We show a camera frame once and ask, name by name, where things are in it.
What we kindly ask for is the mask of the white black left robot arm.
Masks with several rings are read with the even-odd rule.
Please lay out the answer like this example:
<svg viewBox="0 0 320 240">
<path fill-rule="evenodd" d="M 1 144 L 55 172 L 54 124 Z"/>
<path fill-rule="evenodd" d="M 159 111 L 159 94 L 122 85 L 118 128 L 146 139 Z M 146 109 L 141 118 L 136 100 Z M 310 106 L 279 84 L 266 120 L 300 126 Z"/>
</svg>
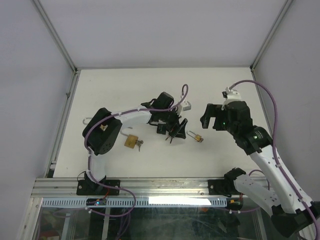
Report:
<svg viewBox="0 0 320 240">
<path fill-rule="evenodd" d="M 182 112 L 189 111 L 191 104 L 181 94 L 181 100 L 174 104 L 174 98 L 162 92 L 157 98 L 141 103 L 137 108 L 122 112 L 111 112 L 100 108 L 82 132 L 84 147 L 88 151 L 88 164 L 85 176 L 89 179 L 87 188 L 93 194 L 100 194 L 105 188 L 105 163 L 102 158 L 114 146 L 119 133 L 139 124 L 156 127 L 156 133 L 168 139 L 186 138 L 188 120 Z"/>
</svg>

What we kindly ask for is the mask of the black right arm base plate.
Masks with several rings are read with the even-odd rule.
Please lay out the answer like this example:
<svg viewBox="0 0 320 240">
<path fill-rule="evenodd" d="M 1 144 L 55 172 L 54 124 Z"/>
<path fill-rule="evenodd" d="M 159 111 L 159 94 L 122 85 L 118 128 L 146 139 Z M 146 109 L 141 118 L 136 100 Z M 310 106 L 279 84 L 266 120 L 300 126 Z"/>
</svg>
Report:
<svg viewBox="0 0 320 240">
<path fill-rule="evenodd" d="M 209 179 L 207 185 L 208 194 L 211 196 L 222 195 L 228 198 L 232 196 L 231 184 L 225 179 Z"/>
</svg>

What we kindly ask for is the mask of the small brass padlock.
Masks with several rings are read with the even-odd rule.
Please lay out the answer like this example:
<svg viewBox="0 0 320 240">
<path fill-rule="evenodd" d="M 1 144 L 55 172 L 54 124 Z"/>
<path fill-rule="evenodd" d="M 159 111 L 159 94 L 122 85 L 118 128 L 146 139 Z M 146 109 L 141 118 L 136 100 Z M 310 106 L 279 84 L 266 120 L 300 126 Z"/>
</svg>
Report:
<svg viewBox="0 0 320 240">
<path fill-rule="evenodd" d="M 197 133 L 194 133 L 193 131 L 191 130 L 187 130 L 186 131 L 186 134 L 190 137 L 192 137 L 195 141 L 199 142 L 200 138 L 202 138 L 201 135 L 197 134 Z"/>
</svg>

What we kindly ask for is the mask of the large brass padlock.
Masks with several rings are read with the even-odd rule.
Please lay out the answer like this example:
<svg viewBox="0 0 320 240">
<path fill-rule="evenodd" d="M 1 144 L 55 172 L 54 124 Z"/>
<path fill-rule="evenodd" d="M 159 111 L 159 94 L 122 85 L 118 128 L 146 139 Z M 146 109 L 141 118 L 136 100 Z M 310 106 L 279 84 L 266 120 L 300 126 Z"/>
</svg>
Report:
<svg viewBox="0 0 320 240">
<path fill-rule="evenodd" d="M 89 122 L 91 121 L 91 117 L 85 117 L 83 120 L 82 120 L 82 124 L 83 125 L 88 125 L 89 124 Z"/>
</svg>

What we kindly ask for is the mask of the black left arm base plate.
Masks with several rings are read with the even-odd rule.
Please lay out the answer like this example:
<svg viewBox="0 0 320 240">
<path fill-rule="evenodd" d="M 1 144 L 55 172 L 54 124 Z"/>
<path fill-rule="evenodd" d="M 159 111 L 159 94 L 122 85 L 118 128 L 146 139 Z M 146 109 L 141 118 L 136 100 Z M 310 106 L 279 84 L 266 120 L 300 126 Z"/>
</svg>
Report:
<svg viewBox="0 0 320 240">
<path fill-rule="evenodd" d="M 108 196 L 118 196 L 120 190 L 118 187 L 121 186 L 119 179 L 103 179 L 102 184 L 117 187 L 117 189 L 110 189 L 103 187 L 90 179 L 82 179 L 78 181 L 76 195 L 77 196 L 104 196 L 108 193 Z"/>
</svg>

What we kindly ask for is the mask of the black padlock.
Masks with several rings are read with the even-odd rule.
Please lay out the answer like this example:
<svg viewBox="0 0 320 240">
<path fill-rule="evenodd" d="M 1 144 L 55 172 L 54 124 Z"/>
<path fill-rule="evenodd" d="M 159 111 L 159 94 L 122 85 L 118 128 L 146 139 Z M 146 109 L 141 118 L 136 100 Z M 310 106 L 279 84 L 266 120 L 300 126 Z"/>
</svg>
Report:
<svg viewBox="0 0 320 240">
<path fill-rule="evenodd" d="M 156 133 L 160 135 L 166 135 L 167 125 L 165 123 L 151 122 L 149 125 L 156 127 Z"/>
</svg>

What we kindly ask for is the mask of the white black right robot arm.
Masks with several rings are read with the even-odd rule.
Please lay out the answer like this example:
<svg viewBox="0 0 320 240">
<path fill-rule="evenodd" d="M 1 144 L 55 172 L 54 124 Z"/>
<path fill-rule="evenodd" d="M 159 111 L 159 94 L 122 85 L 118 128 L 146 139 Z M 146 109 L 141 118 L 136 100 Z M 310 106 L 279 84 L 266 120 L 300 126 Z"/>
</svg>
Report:
<svg viewBox="0 0 320 240">
<path fill-rule="evenodd" d="M 272 187 L 268 190 L 237 167 L 224 174 L 224 195 L 239 192 L 248 196 L 270 216 L 274 227 L 285 238 L 320 217 L 320 203 L 313 201 L 291 175 L 268 132 L 253 124 L 245 101 L 236 100 L 226 105 L 209 103 L 200 118 L 202 128 L 208 128 L 211 118 L 215 119 L 213 129 L 230 133 Z"/>
</svg>

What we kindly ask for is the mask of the silver key bunch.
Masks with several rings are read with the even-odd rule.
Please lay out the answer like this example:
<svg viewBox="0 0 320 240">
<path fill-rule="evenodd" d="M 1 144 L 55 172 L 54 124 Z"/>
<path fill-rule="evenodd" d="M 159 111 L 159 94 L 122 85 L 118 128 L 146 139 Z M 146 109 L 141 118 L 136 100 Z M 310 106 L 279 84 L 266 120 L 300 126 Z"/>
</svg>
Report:
<svg viewBox="0 0 320 240">
<path fill-rule="evenodd" d="M 137 146 L 139 152 L 141 151 L 141 146 L 143 144 L 144 144 L 143 140 L 136 140 L 135 145 Z"/>
</svg>

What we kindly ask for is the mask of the medium brass padlock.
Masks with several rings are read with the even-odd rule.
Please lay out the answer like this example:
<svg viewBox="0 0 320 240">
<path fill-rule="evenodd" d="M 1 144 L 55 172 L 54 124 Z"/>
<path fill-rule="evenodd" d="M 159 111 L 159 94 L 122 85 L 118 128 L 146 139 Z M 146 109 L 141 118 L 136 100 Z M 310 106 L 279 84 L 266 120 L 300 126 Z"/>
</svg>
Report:
<svg viewBox="0 0 320 240">
<path fill-rule="evenodd" d="M 134 149 L 137 141 L 139 140 L 139 137 L 132 134 L 126 134 L 123 132 L 123 130 L 120 130 L 120 134 L 126 137 L 124 146 L 130 149 Z"/>
</svg>

